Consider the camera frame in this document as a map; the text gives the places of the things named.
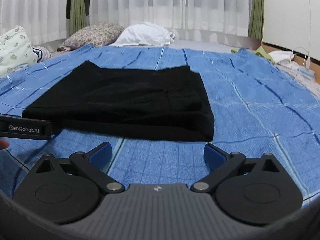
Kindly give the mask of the person's left hand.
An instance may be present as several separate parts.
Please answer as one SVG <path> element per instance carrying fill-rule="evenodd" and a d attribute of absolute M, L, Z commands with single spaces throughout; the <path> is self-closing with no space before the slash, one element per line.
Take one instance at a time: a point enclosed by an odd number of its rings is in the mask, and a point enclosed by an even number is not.
<path fill-rule="evenodd" d="M 0 150 L 4 150 L 4 149 L 8 148 L 9 145 L 10 144 L 8 141 L 3 140 L 3 139 L 0 140 Z"/>

